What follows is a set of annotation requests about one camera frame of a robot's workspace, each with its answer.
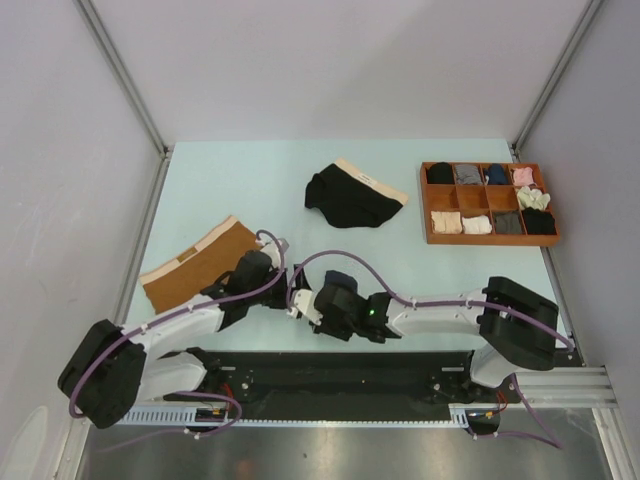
light blue table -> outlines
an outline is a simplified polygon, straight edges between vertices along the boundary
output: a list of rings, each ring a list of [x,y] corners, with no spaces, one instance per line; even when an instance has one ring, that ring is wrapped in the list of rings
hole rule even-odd
[[[335,229],[317,210],[304,208],[312,175],[343,157],[367,175],[409,194],[409,203],[378,229]],[[404,295],[437,295],[483,287],[492,275],[519,282],[555,301],[539,248],[428,245],[418,169],[425,161],[511,162],[504,140],[312,140],[190,142],[175,147],[142,262],[150,271],[183,252],[228,215],[250,230],[270,230],[289,241],[292,265],[320,250],[342,249],[369,261]],[[381,291],[355,262],[324,257],[306,269],[312,286],[329,269],[356,277],[359,293]],[[127,323],[154,315],[138,284]],[[564,326],[559,330],[565,333]],[[399,352],[466,350],[484,341],[464,335],[418,335],[377,345],[348,343],[311,333],[306,322],[282,311],[254,307],[232,328],[198,339],[212,350]]]

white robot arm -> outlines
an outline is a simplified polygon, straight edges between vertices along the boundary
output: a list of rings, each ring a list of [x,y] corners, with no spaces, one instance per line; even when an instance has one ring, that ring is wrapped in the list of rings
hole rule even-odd
[[[252,305],[284,310],[287,285],[280,260],[273,244],[247,252],[233,272],[186,304],[150,320],[153,328],[145,324],[120,330],[108,320],[96,323],[60,376],[59,388],[69,398],[77,395],[76,405],[98,428],[113,425],[137,402],[202,388],[215,377],[219,365],[208,364],[210,353],[198,356],[190,349],[193,340],[233,325]],[[554,331],[558,307],[511,280],[492,277],[482,290],[407,302],[388,292],[365,299],[357,294],[355,280],[334,273],[334,281],[325,282],[317,293],[306,281],[297,285],[293,313],[307,319],[314,333],[345,341],[356,334],[378,343],[415,334],[481,336],[487,345],[469,353],[464,383],[489,389],[519,368],[553,368],[555,339],[500,311],[504,308],[491,306],[507,307],[507,312],[512,308]],[[253,295],[268,282],[273,282],[271,288]],[[167,316],[172,321],[158,322]],[[138,329],[141,334],[130,335]],[[114,346],[117,349],[91,370],[96,359]]]
[[[298,290],[295,313],[309,320],[315,333],[348,340],[353,333],[382,343],[388,338],[416,334],[463,333],[480,336],[487,345],[472,352],[471,382],[497,388],[518,369],[553,368],[555,339],[504,311],[478,306],[500,304],[527,313],[556,329],[558,307],[551,301],[502,277],[492,277],[484,289],[450,296],[412,298],[405,305],[390,294],[368,299],[357,294],[355,281],[346,277],[325,285],[318,293]],[[432,305],[419,308],[418,305]]]

white wall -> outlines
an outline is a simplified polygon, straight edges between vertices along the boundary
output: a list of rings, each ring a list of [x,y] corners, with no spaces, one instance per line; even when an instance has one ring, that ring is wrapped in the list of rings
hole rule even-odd
[[[524,150],[552,191],[578,338],[640,453],[640,2],[609,2]]]
[[[45,406],[45,478],[58,375],[115,307],[159,159],[71,0],[0,2],[0,65],[0,464]]]
[[[513,140],[586,0],[95,0],[177,140]]]

folded pink sock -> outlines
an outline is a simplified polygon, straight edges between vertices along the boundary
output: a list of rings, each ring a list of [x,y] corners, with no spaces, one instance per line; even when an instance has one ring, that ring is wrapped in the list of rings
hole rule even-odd
[[[516,187],[526,187],[535,185],[533,181],[533,170],[531,167],[516,168],[513,170],[513,184]]]

folded dark gray sock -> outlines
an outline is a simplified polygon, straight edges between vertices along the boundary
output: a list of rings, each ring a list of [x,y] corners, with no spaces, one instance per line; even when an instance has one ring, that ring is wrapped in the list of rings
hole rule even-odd
[[[522,225],[518,212],[496,213],[493,215],[496,233],[507,235],[522,235]]]

